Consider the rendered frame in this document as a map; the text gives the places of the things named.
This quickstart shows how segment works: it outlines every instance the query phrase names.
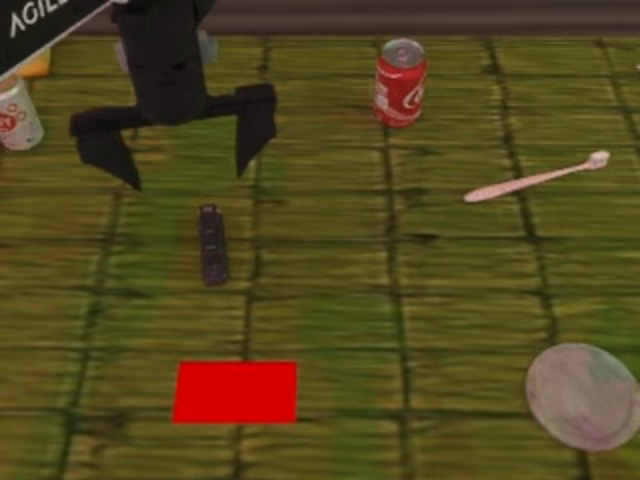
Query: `can lid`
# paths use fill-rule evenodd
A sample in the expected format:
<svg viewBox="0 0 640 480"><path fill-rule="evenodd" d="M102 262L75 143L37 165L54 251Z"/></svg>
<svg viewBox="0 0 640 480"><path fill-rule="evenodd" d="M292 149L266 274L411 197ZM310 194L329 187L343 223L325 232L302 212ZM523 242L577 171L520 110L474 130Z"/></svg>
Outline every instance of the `can lid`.
<svg viewBox="0 0 640 480"><path fill-rule="evenodd" d="M408 38L397 38L387 42L382 49L382 58L396 68L413 68L424 60L424 48Z"/></svg>

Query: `white can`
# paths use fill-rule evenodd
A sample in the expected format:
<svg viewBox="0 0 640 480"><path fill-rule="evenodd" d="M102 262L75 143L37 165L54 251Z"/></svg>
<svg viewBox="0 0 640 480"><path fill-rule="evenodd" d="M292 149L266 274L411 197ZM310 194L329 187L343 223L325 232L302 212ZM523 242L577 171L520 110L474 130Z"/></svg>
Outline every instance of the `white can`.
<svg viewBox="0 0 640 480"><path fill-rule="evenodd" d="M29 90L20 77L0 82L0 143L9 150L30 150L44 137L44 129Z"/></svg>

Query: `white plate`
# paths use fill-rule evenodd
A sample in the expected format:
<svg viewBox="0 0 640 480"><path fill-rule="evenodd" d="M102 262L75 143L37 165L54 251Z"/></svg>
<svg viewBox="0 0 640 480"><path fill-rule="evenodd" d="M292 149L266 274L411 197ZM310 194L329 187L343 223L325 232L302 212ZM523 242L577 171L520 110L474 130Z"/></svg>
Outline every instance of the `white plate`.
<svg viewBox="0 0 640 480"><path fill-rule="evenodd" d="M531 413L549 435L589 452L612 450L640 429L640 389L618 359L592 345L563 343L531 364Z"/></svg>

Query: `can with red logo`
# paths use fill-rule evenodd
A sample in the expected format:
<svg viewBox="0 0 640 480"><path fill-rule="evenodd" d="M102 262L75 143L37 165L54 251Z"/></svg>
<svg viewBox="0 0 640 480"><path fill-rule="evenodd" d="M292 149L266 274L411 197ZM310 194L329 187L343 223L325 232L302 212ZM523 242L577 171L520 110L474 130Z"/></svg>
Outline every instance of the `can with red logo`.
<svg viewBox="0 0 640 480"><path fill-rule="evenodd" d="M388 127L408 127L422 113L427 59L422 46L398 38L386 43L378 58L373 111Z"/></svg>
<svg viewBox="0 0 640 480"><path fill-rule="evenodd" d="M11 76L0 82L0 143L9 150L29 150L40 143L44 129L27 85Z"/></svg>

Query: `yellow object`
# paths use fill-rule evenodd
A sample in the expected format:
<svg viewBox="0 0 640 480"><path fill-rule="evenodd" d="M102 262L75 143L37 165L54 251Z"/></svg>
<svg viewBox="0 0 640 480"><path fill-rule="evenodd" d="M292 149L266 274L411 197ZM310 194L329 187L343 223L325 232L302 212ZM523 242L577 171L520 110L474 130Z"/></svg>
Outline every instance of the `yellow object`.
<svg viewBox="0 0 640 480"><path fill-rule="evenodd" d="M20 68L16 74L22 78L46 77L51 71L51 50L38 55L31 62Z"/></svg>

